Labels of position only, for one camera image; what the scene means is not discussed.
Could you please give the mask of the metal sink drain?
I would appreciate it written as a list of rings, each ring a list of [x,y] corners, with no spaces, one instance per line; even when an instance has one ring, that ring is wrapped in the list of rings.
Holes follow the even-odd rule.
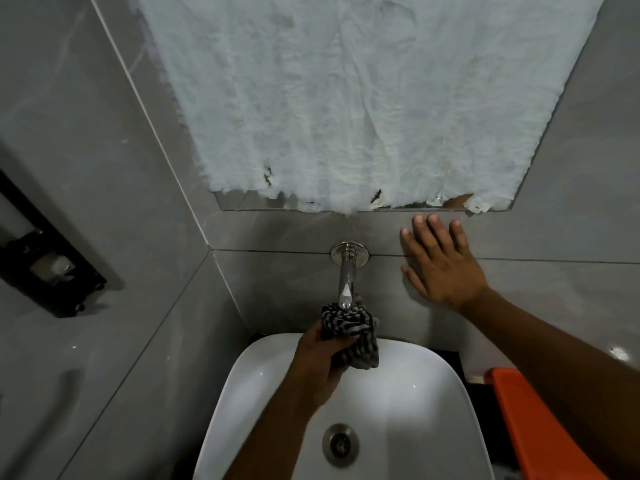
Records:
[[[324,432],[322,450],[325,459],[333,467],[348,468],[359,455],[359,437],[351,426],[334,423]]]

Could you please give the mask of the orange plastic container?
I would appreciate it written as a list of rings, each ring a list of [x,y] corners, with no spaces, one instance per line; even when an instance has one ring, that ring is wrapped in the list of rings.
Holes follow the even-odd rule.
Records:
[[[493,386],[524,480],[608,480],[516,369],[493,368]]]

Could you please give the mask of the black wall bracket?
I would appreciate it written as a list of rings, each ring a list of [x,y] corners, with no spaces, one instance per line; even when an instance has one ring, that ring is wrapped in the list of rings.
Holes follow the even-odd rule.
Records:
[[[0,278],[59,319],[84,312],[87,298],[107,279],[2,170],[0,194],[33,228],[0,244]]]

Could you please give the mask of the person's right hand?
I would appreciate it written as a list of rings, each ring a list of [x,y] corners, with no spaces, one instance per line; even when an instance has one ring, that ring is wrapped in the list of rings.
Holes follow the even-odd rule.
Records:
[[[464,257],[454,249],[449,233],[436,214],[424,216],[440,245],[440,257],[429,257],[411,228],[400,233],[403,249],[409,252],[404,266],[428,269],[429,302],[460,312],[486,294],[491,293],[486,277],[476,258]]]

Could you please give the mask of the person's right forearm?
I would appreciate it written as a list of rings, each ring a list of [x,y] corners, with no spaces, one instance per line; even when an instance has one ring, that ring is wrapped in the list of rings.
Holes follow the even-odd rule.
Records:
[[[640,480],[640,371],[483,289],[459,308],[609,480]]]

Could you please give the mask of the chrome wall tap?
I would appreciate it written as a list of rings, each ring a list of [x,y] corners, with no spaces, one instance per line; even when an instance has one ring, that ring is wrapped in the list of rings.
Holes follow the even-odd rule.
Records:
[[[343,241],[333,245],[330,256],[332,261],[340,267],[337,304],[342,310],[349,310],[356,301],[354,286],[357,269],[366,265],[370,254],[361,243]]]

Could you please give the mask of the grey black striped cloth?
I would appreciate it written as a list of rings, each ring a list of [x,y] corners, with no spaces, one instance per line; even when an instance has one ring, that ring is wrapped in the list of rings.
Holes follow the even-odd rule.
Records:
[[[321,311],[321,339],[350,336],[357,340],[349,347],[332,355],[332,369],[350,366],[354,369],[369,370],[379,366],[380,355],[377,343],[377,328],[380,323],[357,298],[348,309],[337,303],[328,303]]]

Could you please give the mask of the white ceramic sink basin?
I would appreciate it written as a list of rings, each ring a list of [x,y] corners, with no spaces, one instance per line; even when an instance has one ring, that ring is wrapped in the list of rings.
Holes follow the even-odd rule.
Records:
[[[193,480],[221,480],[282,381],[300,333],[266,336],[234,364],[207,430]],[[292,480],[494,480],[462,380],[427,348],[378,339],[380,364],[350,368],[311,419]],[[322,440],[334,423],[354,428],[355,462],[335,468]]]

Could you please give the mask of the person's left forearm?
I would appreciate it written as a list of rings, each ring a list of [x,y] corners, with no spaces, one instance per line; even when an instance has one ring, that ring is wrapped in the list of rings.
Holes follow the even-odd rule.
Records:
[[[279,387],[222,480],[292,480],[318,393]]]

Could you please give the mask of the person's left hand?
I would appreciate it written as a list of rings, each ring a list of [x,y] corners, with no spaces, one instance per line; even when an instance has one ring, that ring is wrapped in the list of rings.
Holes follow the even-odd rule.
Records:
[[[346,368],[332,369],[332,352],[321,339],[322,321],[301,336],[283,385],[293,397],[295,411],[311,417],[331,397]]]

